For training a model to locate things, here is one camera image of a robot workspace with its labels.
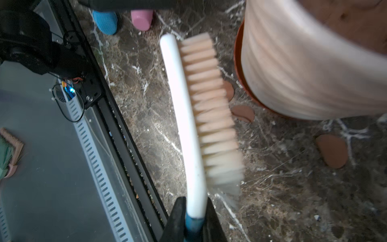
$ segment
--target slipper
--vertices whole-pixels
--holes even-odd
[[[117,32],[118,18],[115,12],[97,12],[94,10],[93,18],[102,33],[113,35]]]

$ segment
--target dark marble surface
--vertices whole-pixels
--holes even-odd
[[[208,31],[224,78],[235,88],[230,105],[248,105],[256,113],[251,124],[236,120],[246,164],[239,209],[211,195],[229,240],[387,241],[387,116],[307,122],[283,119],[253,104],[233,65],[244,6],[243,0],[179,1],[173,10],[157,11],[145,33],[123,12],[117,34],[105,36],[91,12],[73,2],[167,211],[186,188],[158,41],[164,33],[183,39]],[[347,141],[350,158],[343,168],[323,162],[314,143],[323,133]]]

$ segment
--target electrical wire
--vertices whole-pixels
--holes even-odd
[[[57,37],[59,37],[59,38],[62,39],[62,45],[68,45],[68,44],[70,44],[70,45],[80,45],[80,44],[82,44],[82,43],[85,42],[85,39],[82,38],[81,35],[79,34],[79,32],[76,31],[76,30],[67,30],[67,31],[63,34],[63,36],[60,36],[60,35],[58,35],[58,34],[56,34],[56,33],[54,33],[54,32],[51,32],[51,33],[52,33],[53,35],[56,35]],[[70,33],[75,33],[75,35],[78,37],[79,41],[78,41],[78,42],[71,42],[71,41],[69,41],[67,38],[70,37]]]
[[[48,74],[50,74],[51,76],[53,76],[53,77],[55,77],[55,78],[58,78],[58,79],[60,79],[60,80],[63,80],[62,78],[60,78],[59,76],[56,76],[56,75],[52,74],[51,72],[48,72]]]
[[[73,78],[73,79],[71,79],[71,81],[72,81],[72,83],[73,84],[77,84],[79,81],[83,81],[83,78],[81,78],[81,77],[76,77],[76,78]]]
[[[59,86],[59,85],[62,85],[62,84],[61,84],[61,83],[57,83],[57,84],[53,85],[53,87],[51,88],[51,93],[52,93],[52,97],[54,98],[55,102],[57,103],[57,105],[58,105],[58,107],[59,107],[60,112],[63,114],[63,116],[64,116],[68,121],[70,121],[70,122],[72,122],[72,123],[77,123],[77,122],[79,122],[79,121],[82,119],[82,117],[83,117],[83,115],[84,115],[84,113],[85,113],[85,103],[83,102],[83,98],[81,97],[81,95],[79,94],[79,92],[77,92],[77,90],[74,89],[77,98],[79,97],[79,98],[81,99],[81,101],[82,101],[83,109],[82,109],[82,114],[80,115],[80,117],[79,117],[78,120],[71,120],[71,119],[69,119],[69,118],[65,115],[65,113],[63,112],[62,108],[61,108],[60,105],[59,105],[58,98],[57,98],[57,97],[55,96],[55,94],[54,94],[55,87],[56,87],[56,86]]]

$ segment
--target black cable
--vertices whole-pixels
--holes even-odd
[[[56,76],[56,75],[52,74],[51,72],[48,72],[48,74],[50,74],[51,76],[53,76],[53,77],[55,77],[55,78],[58,78],[58,79],[60,79],[60,80],[63,80],[62,78],[60,78],[59,76]]]
[[[58,34],[56,34],[56,33],[54,33],[54,32],[51,32],[51,33],[52,33],[53,35],[56,35],[57,37],[61,38],[61,39],[62,39],[62,45],[64,45],[64,46],[66,46],[66,45],[68,45],[68,44],[70,44],[71,46],[72,46],[72,45],[80,45],[80,44],[82,44],[82,43],[85,42],[85,39],[83,39],[83,38],[81,37],[81,35],[79,34],[79,32],[76,31],[76,30],[67,30],[67,31],[64,33],[63,36],[60,36],[60,35],[58,35]],[[71,41],[69,41],[67,38],[70,37],[70,33],[75,33],[75,35],[77,36],[77,38],[79,39],[79,41],[78,41],[78,42],[71,42]]]
[[[58,35],[58,34],[55,34],[54,32],[51,32],[53,35],[56,35],[56,36],[58,36],[59,38],[61,38],[62,40],[63,40],[63,37],[62,36],[60,36],[60,35]]]
[[[83,114],[85,113],[85,103],[83,102],[83,98],[81,97],[81,95],[79,94],[79,92],[77,92],[77,90],[74,89],[74,91],[75,91],[77,97],[79,97],[79,98],[81,99],[81,101],[82,101],[82,104],[83,104],[83,110],[82,110],[82,114],[80,115],[80,117],[79,117],[78,120],[75,120],[75,121],[74,121],[74,120],[69,119],[69,118],[65,115],[65,113],[63,112],[62,108],[60,107],[59,102],[58,102],[58,100],[57,100],[57,97],[55,97],[55,95],[54,95],[54,89],[55,89],[56,86],[59,86],[59,85],[61,85],[61,84],[60,84],[60,83],[55,84],[55,85],[51,88],[51,93],[52,93],[52,97],[54,98],[55,102],[57,103],[57,105],[58,105],[58,107],[59,107],[60,112],[63,114],[63,116],[64,116],[68,121],[70,121],[70,122],[72,122],[72,123],[79,122],[79,121],[82,119]]]
[[[87,95],[87,90],[86,90],[86,88],[83,86],[83,81],[80,82],[80,85],[81,85],[82,88],[83,88],[83,91],[84,91],[84,93],[85,93],[85,96],[88,96],[88,95]]]

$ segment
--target terracotta shard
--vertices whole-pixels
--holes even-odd
[[[226,89],[226,96],[227,96],[228,101],[231,101],[231,99],[234,97],[233,85],[228,81],[223,81],[223,86]]]
[[[249,106],[236,105],[236,106],[231,108],[231,113],[237,119],[242,120],[244,122],[251,123],[254,121],[255,112]]]
[[[338,169],[347,163],[347,144],[342,138],[332,134],[323,134],[316,138],[316,143],[328,166]]]

